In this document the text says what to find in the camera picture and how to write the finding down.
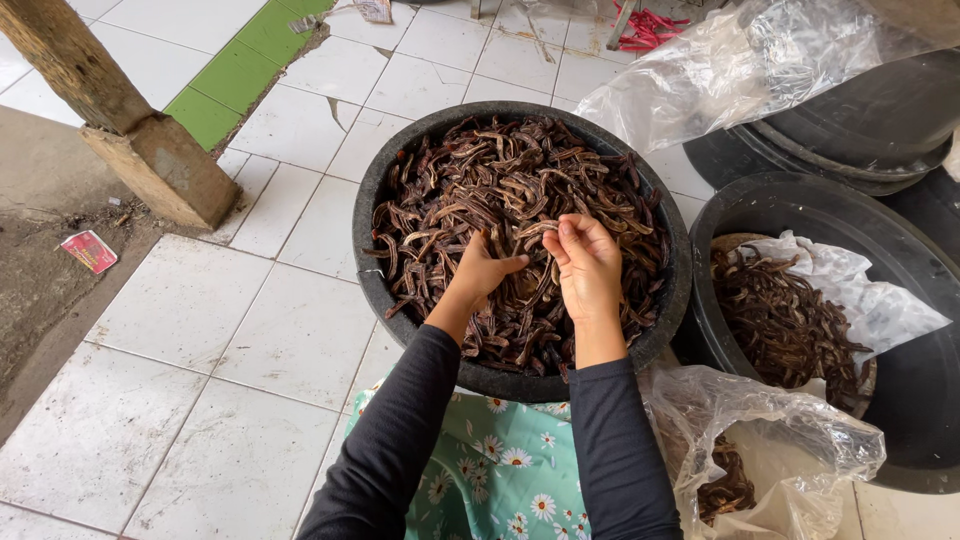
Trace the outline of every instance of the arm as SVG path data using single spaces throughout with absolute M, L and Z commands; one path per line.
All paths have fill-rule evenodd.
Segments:
M 490 258 L 486 238 L 474 235 L 456 277 L 344 441 L 299 540 L 403 537 L 457 382 L 468 319 L 528 261 Z
M 543 246 L 560 265 L 573 319 L 573 444 L 598 539 L 683 540 L 680 514 L 620 329 L 620 249 L 595 219 L 563 215 Z

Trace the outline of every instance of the daisy print fabric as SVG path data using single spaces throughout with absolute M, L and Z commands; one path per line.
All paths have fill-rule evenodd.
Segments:
M 356 397 L 347 433 L 375 393 Z M 410 504 L 406 538 L 587 540 L 579 484 L 570 403 L 455 393 Z

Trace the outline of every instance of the black plastic basin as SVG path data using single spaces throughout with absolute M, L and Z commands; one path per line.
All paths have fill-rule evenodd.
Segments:
M 960 321 L 960 268 L 913 225 L 836 182 L 765 173 L 721 189 L 693 225 L 690 305 L 673 340 L 682 362 L 761 380 L 717 305 L 710 241 L 727 233 L 779 236 L 787 229 L 869 258 L 872 281 L 906 287 Z M 876 393 L 863 420 L 883 430 L 888 457 L 873 483 L 917 493 L 960 491 L 958 351 L 960 326 L 954 322 L 877 357 Z
M 383 279 L 386 263 L 382 259 L 368 257 L 361 251 L 363 248 L 373 248 L 372 213 L 386 196 L 384 180 L 387 172 L 396 164 L 396 153 L 400 150 L 416 152 L 424 135 L 442 137 L 447 130 L 468 116 L 489 120 L 495 114 L 504 122 L 522 120 L 528 115 L 559 118 L 572 133 L 586 141 L 602 156 L 625 155 L 632 151 L 625 142 L 610 132 L 579 116 L 559 109 L 516 101 L 485 101 L 440 110 L 394 135 L 373 159 L 360 184 L 353 208 L 353 250 L 357 261 L 357 278 L 367 300 L 387 331 L 403 347 L 410 343 L 417 331 L 417 324 L 405 311 L 390 319 L 384 318 L 384 311 L 396 303 Z M 657 323 L 635 340 L 629 351 L 635 367 L 640 369 L 653 361 L 670 343 L 684 317 L 690 293 L 690 243 L 680 211 L 660 178 L 644 160 L 636 161 L 636 170 L 641 179 L 640 192 L 644 196 L 649 196 L 654 189 L 663 194 L 663 200 L 657 206 L 655 214 L 672 240 L 670 262 L 661 274 L 666 282 L 655 296 L 656 303 L 660 305 Z M 524 403 L 562 402 L 570 399 L 569 388 L 559 375 L 527 377 L 486 368 L 473 362 L 461 362 L 457 383 L 467 390 L 485 396 Z

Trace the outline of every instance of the pile of dried pods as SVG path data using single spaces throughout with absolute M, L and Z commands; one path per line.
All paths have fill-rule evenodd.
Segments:
M 852 354 L 871 349 L 847 339 L 843 306 L 824 302 L 820 289 L 785 270 L 797 262 L 713 251 L 713 288 L 727 325 L 764 382 L 797 388 L 817 377 L 827 382 L 827 401 L 852 411 L 858 388 L 870 376 L 865 363 L 856 376 Z
M 736 443 L 727 442 L 724 433 L 713 441 L 713 462 L 727 474 L 697 488 L 700 519 L 711 527 L 713 518 L 720 514 L 756 506 L 754 483 L 743 472 L 743 459 L 736 451 Z
M 670 255 L 657 223 L 657 191 L 638 195 L 635 158 L 599 156 L 560 120 L 465 119 L 440 141 L 425 135 L 415 154 L 400 152 L 387 199 L 373 212 L 374 245 L 400 309 L 418 323 L 437 304 L 471 231 L 486 230 L 491 256 L 526 253 L 530 264 L 507 276 L 487 309 L 469 322 L 463 358 L 526 375 L 560 373 L 574 360 L 573 325 L 560 291 L 560 270 L 543 248 L 543 232 L 564 213 L 587 213 L 610 231 L 623 254 L 626 303 L 620 322 L 628 343 L 657 319 L 653 293 Z

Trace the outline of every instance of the person's left hand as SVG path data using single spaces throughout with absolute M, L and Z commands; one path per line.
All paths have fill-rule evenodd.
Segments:
M 473 313 L 487 306 L 487 295 L 492 293 L 507 274 L 512 274 L 530 262 L 521 255 L 510 258 L 491 258 L 487 251 L 487 237 L 476 231 L 457 264 L 457 273 L 446 288 L 442 300 L 452 296 Z

